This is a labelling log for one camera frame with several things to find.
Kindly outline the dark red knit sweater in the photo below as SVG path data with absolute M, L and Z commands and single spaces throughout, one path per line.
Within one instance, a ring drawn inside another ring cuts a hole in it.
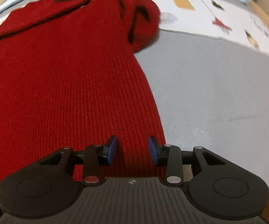
M 102 176 L 164 176 L 160 116 L 135 53 L 158 33 L 152 0 L 39 0 L 0 25 L 0 181 L 62 148 L 119 139 Z

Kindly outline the grey printed bed sheet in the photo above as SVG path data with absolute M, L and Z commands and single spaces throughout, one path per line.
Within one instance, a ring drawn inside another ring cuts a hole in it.
M 162 31 L 137 53 L 167 143 L 201 145 L 269 186 L 269 57 L 200 36 Z

